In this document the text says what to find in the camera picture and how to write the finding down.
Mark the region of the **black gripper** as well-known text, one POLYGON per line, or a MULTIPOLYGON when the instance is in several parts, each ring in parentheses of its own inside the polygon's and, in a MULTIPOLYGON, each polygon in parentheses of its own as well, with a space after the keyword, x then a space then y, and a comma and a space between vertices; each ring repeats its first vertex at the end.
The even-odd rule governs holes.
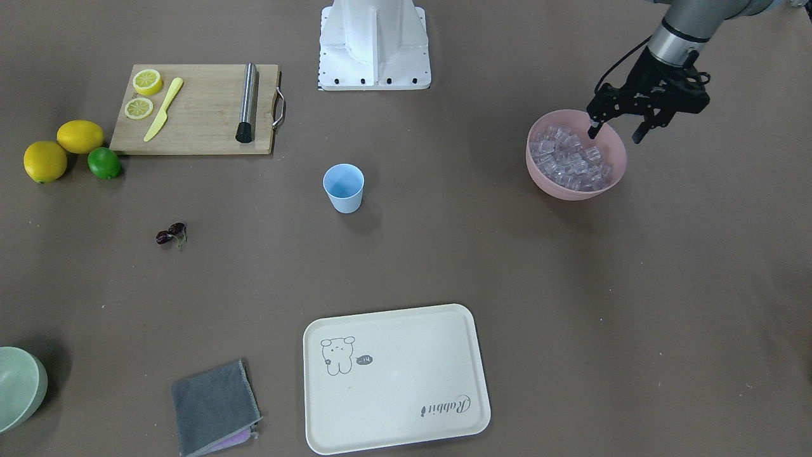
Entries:
POLYGON ((644 48, 621 87, 603 82, 595 91, 587 105, 591 119, 591 127, 587 130, 589 138, 595 139, 603 123, 610 119, 637 115, 643 116, 644 121, 634 130, 632 142, 640 144, 655 128, 654 124, 670 122, 662 116, 663 113, 696 115, 702 112, 711 100, 705 89, 707 76, 695 67, 682 69, 662 63, 644 48))

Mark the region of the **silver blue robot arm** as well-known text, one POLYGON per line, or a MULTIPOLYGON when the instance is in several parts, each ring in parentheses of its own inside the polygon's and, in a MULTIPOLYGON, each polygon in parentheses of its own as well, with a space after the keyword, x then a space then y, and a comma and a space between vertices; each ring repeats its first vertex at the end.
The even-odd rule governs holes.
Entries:
POLYGON ((623 115, 641 116, 632 140, 638 144, 653 128, 664 128, 677 113, 699 114, 709 104, 710 81, 694 63, 726 20, 754 17, 780 1, 667 1, 669 8, 655 32, 618 63, 641 50, 621 87, 601 77, 587 106, 594 139, 606 122, 623 115))

